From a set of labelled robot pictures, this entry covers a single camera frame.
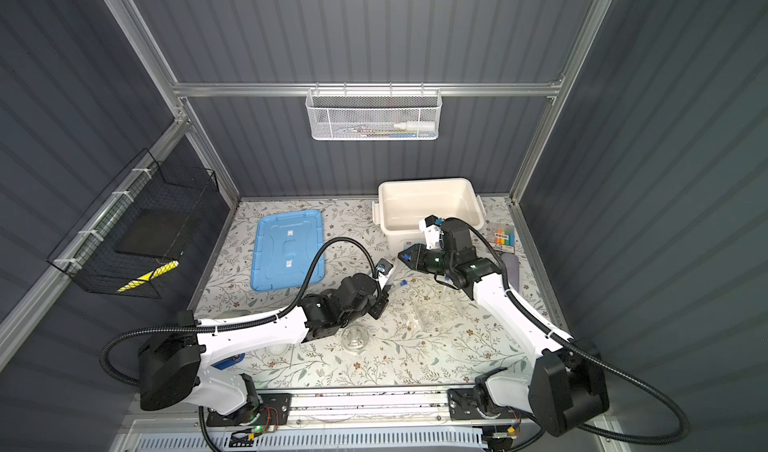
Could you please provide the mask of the clear test tube rack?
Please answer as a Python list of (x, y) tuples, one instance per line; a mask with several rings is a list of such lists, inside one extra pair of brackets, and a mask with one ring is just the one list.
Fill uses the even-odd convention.
[(411, 309), (421, 329), (429, 333), (448, 330), (461, 318), (451, 300), (425, 300), (419, 296), (411, 302)]

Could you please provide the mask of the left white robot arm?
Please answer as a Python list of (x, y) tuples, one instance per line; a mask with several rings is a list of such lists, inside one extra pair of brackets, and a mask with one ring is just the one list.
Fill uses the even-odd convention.
[(376, 278), (356, 273), (336, 289), (326, 289), (300, 299), (285, 317), (267, 318), (260, 326), (244, 326), (237, 319), (205, 319), (211, 333), (154, 333), (139, 348), (140, 407), (161, 410), (180, 402), (208, 408), (221, 416), (238, 414), (256, 403), (252, 379), (218, 367), (235, 356), (273, 346), (294, 345), (335, 335), (368, 314), (377, 319), (388, 304), (387, 282), (391, 274)]

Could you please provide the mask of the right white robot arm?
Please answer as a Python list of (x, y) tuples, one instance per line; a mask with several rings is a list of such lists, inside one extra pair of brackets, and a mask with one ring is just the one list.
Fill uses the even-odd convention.
[(462, 291), (503, 326), (521, 347), (532, 371), (522, 378), (507, 368), (478, 376), (471, 407), (487, 417), (507, 409), (526, 413), (552, 436), (577, 428), (609, 408), (602, 369), (559, 344), (571, 336), (554, 326), (515, 289), (494, 249), (482, 257), (474, 245), (480, 233), (464, 220), (435, 215), (422, 219), (424, 240), (399, 252), (411, 270)]

